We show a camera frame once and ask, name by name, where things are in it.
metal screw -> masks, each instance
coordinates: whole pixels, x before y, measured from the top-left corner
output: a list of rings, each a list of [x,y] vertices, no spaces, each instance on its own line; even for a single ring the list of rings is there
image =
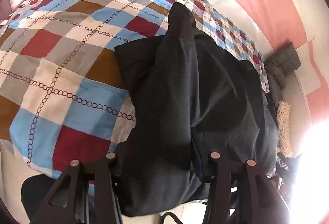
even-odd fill
[[[212,152],[210,153],[211,158],[218,159],[220,157],[220,154],[218,152]]]
[[[77,166],[77,165],[79,165],[79,161],[78,161],[78,160],[72,160],[72,161],[70,162],[70,165],[71,165],[71,166]]]
[[[256,165],[256,162],[254,160],[250,159],[250,160],[247,161],[247,165],[249,165],[249,166],[255,166]]]
[[[111,152],[111,153],[107,153],[105,156],[108,159],[113,159],[116,156],[116,154]]]

checkered bed sheet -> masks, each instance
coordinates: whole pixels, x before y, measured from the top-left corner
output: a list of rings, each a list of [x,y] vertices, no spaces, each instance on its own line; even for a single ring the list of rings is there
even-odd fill
[[[72,159],[96,160],[126,140],[136,118],[114,47],[165,34],[175,1],[251,61],[268,91],[261,54],[207,0],[27,0],[0,29],[0,123],[15,154],[57,178]]]

beige woven roll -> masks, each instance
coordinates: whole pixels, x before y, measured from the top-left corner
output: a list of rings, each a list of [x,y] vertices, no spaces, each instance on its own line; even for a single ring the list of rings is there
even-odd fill
[[[280,131],[280,152],[285,157],[292,157],[293,151],[290,144],[289,136],[289,114],[291,105],[283,100],[279,101],[278,112],[276,114],[278,120],[278,128]]]

plaid fabric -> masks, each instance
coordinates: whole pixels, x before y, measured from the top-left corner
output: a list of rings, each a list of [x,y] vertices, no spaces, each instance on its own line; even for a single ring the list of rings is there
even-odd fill
[[[0,29],[0,127],[16,154],[57,178],[71,160],[126,140],[136,118],[114,47],[165,34],[175,1],[218,46],[251,61],[268,91],[261,54],[207,0],[28,0]]]

bright light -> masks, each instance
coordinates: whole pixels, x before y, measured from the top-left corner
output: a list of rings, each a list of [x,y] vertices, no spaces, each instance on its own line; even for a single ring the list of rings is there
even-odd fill
[[[292,195],[291,224],[318,224],[329,210],[329,121],[313,126],[303,143]]]

